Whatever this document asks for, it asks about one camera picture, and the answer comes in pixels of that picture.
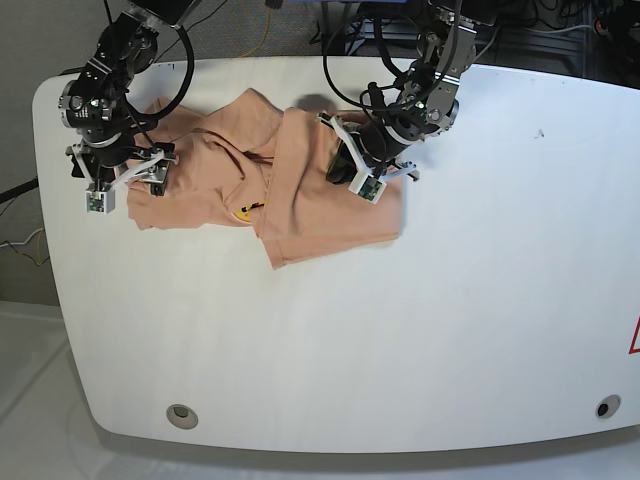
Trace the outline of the peach pink T-shirt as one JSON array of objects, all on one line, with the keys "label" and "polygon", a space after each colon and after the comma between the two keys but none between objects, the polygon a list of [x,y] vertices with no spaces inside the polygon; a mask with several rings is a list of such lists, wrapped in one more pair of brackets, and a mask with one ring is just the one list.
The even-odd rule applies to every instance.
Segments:
[{"label": "peach pink T-shirt", "polygon": [[252,227],[273,268],[401,234],[402,180],[375,204],[329,183],[339,139],[313,112],[280,111],[247,89],[208,115],[179,106],[149,137],[174,144],[178,162],[161,196],[130,183],[128,214],[141,230]]}]

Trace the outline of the black metal table leg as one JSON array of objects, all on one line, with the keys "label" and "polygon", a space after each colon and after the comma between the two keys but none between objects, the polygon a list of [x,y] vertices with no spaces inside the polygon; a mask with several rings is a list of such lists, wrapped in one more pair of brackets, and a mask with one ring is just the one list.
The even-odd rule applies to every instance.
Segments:
[{"label": "black metal table leg", "polygon": [[313,11],[320,27],[321,51],[328,56],[342,56],[345,49],[345,27],[352,6],[346,1],[318,1]]}]

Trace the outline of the red warning triangle sticker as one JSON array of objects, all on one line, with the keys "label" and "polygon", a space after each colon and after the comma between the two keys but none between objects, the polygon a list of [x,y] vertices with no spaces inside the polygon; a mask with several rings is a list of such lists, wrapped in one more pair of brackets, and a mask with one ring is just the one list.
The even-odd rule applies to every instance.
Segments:
[{"label": "red warning triangle sticker", "polygon": [[640,318],[637,320],[633,338],[629,347],[629,354],[640,352]]}]

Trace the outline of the aluminium frame rail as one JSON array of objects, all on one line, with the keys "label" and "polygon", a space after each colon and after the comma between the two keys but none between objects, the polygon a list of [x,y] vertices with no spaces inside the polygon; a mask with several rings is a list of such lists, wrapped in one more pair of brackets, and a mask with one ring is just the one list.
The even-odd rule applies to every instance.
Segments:
[{"label": "aluminium frame rail", "polygon": [[589,24],[558,30],[497,26],[480,31],[474,62],[595,79],[598,60]]}]

